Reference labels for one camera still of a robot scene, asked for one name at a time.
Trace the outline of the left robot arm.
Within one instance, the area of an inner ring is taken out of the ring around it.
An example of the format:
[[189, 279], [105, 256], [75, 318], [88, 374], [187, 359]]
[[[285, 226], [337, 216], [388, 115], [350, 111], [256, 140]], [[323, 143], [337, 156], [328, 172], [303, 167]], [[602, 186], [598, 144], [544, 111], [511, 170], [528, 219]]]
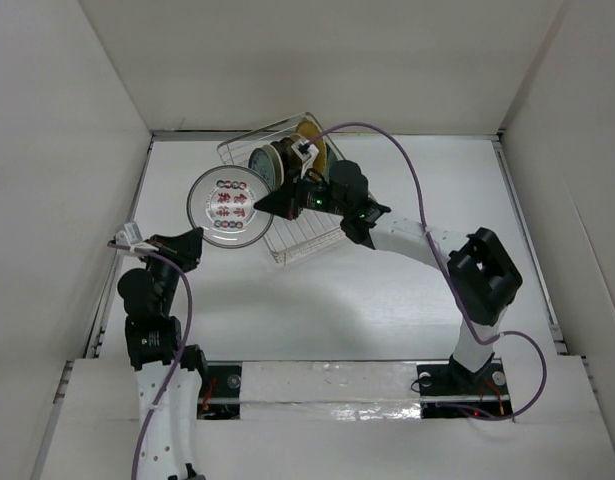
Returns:
[[178, 236], [140, 236], [135, 223], [120, 229], [109, 247], [137, 257], [117, 291], [126, 313], [124, 335], [138, 388], [139, 433], [131, 462], [133, 479], [200, 479], [194, 454], [199, 395], [209, 387], [202, 349], [188, 341], [193, 317], [172, 315], [179, 286], [191, 288], [188, 273], [202, 255], [204, 231]]

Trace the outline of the yellow brown patterned plate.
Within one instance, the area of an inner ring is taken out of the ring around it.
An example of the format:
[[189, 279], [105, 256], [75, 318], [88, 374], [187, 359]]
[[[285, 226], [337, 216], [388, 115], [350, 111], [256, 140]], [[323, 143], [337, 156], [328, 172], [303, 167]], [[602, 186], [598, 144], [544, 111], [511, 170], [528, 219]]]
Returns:
[[289, 176], [292, 171], [302, 170], [302, 160], [293, 150], [292, 145], [296, 142], [292, 137], [284, 137], [279, 141], [280, 143], [280, 155], [284, 168], [284, 175]]

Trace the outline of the bamboo pattern round plate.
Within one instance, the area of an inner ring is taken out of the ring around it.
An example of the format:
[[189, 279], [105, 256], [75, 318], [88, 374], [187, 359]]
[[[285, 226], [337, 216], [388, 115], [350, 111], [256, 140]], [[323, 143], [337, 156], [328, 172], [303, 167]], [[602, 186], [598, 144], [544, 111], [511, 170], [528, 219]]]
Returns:
[[318, 149], [318, 155], [312, 167], [321, 174], [325, 174], [327, 167], [327, 148], [324, 139], [320, 138], [321, 128], [314, 121], [303, 118], [296, 127], [296, 133], [307, 140], [314, 140], [314, 146]]

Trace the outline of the cream plate with black patch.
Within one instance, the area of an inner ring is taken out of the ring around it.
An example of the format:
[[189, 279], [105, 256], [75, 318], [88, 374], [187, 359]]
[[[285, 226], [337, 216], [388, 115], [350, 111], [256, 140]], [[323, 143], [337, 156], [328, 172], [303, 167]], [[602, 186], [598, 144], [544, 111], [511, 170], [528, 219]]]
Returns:
[[272, 190], [277, 190], [284, 182], [284, 163], [280, 151], [274, 146], [267, 147], [271, 163], [273, 165], [273, 186]]

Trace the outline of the white plate with red characters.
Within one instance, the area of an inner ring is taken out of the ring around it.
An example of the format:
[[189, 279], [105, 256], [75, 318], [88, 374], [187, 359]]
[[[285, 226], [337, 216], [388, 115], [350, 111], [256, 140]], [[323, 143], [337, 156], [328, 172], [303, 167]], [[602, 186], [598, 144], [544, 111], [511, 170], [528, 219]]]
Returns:
[[254, 208], [269, 193], [263, 178], [248, 168], [214, 167], [192, 184], [186, 199], [187, 218], [193, 228], [203, 229], [207, 243], [244, 248], [262, 239], [272, 226], [272, 215]]

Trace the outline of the blue green patterned plate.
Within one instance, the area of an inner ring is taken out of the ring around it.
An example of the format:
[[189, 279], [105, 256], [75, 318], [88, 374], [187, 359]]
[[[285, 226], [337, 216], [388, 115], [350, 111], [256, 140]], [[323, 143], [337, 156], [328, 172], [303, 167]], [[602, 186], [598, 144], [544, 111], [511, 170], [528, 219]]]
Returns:
[[269, 145], [254, 149], [248, 160], [248, 168], [256, 172], [272, 190], [273, 186], [273, 165], [267, 147]]

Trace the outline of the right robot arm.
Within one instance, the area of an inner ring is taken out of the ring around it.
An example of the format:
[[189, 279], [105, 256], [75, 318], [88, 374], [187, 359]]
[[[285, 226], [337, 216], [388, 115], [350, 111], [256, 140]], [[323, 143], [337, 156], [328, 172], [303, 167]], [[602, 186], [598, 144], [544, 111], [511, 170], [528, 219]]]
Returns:
[[313, 171], [295, 174], [254, 207], [287, 220], [305, 210], [338, 215], [341, 230], [353, 243], [437, 269], [462, 316], [444, 375], [461, 393], [471, 393], [484, 383], [502, 316], [523, 283], [492, 230], [456, 233], [408, 219], [374, 200], [360, 167], [348, 160], [336, 163], [327, 180]]

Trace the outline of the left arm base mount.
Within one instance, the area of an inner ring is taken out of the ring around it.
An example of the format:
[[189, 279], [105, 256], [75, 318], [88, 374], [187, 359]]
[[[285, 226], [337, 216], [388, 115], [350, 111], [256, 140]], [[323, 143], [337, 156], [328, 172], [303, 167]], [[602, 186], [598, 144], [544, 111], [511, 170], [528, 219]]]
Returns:
[[238, 420], [242, 387], [240, 362], [211, 362], [203, 377], [197, 405], [198, 420]]

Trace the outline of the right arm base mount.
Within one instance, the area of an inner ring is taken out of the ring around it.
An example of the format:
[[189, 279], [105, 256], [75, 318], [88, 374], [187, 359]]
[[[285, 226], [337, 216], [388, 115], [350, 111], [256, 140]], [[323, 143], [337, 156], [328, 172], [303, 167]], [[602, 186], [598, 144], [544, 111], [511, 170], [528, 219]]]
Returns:
[[423, 419], [500, 418], [513, 413], [502, 362], [494, 359], [475, 381], [455, 380], [447, 363], [419, 363], [410, 389]]

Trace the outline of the light green rectangular tray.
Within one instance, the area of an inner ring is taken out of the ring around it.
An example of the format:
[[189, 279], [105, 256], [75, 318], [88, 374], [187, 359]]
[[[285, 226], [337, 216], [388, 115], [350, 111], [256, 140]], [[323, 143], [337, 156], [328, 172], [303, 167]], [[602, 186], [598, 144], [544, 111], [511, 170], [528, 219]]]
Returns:
[[329, 180], [331, 177], [332, 168], [338, 163], [340, 157], [337, 155], [336, 151], [332, 149], [330, 146], [327, 147], [327, 157], [326, 157], [326, 169], [325, 169], [325, 178]]

